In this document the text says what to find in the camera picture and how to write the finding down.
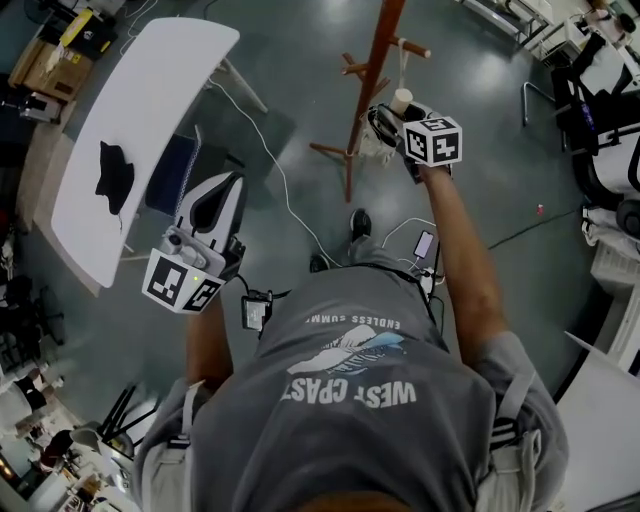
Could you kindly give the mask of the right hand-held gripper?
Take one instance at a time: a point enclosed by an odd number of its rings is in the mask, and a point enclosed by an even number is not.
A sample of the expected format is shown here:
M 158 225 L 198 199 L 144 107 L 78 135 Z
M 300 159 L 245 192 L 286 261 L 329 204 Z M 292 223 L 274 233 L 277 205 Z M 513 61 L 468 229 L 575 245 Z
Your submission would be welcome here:
M 401 154 L 416 184 L 422 182 L 421 167 L 450 168 L 462 161 L 462 127 L 451 117 L 436 116 L 436 111 L 418 102 L 409 104 L 410 121 L 404 124 L 387 104 L 368 109 L 368 123 L 376 138 Z

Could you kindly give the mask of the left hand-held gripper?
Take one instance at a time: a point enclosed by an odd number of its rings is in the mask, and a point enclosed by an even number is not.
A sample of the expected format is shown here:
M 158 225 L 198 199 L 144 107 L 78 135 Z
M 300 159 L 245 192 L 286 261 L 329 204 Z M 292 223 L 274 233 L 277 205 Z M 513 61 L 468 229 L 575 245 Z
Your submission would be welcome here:
M 169 227 L 151 251 L 142 293 L 173 313 L 201 313 L 239 272 L 246 246 L 234 236 L 247 196 L 246 180 L 236 171 L 192 187 L 176 212 L 178 228 Z

